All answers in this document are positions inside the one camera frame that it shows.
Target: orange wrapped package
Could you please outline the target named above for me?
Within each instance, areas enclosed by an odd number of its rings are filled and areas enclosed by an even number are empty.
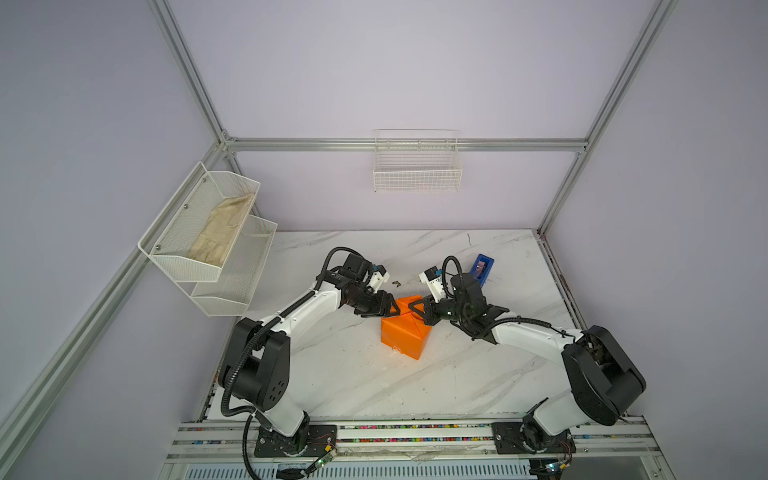
[[[395,302],[402,315],[382,318],[382,343],[416,360],[421,357],[432,331],[431,326],[425,325],[424,320],[408,308],[409,303],[420,299],[420,295],[399,298]]]

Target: white wire basket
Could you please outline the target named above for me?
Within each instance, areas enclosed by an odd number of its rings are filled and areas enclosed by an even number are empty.
[[[462,182],[456,130],[377,130],[376,192],[457,192]]]
[[[139,240],[139,250],[157,265],[208,316],[240,316],[248,310],[261,278],[277,224],[250,214],[259,182],[229,171],[203,174],[156,240],[152,227]],[[211,212],[226,199],[252,194],[240,209],[248,212],[227,225],[229,243],[220,246],[214,263],[190,258],[190,249],[205,229]]]

